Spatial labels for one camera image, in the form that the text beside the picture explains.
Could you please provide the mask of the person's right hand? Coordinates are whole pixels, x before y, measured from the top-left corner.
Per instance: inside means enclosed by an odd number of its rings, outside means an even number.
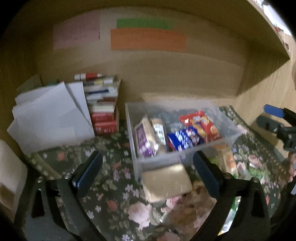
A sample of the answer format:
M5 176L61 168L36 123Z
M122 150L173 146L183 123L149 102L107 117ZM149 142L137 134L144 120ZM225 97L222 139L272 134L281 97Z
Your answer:
M288 154L288 173L290 175L288 182L292 182L295 176L295 153L289 152Z

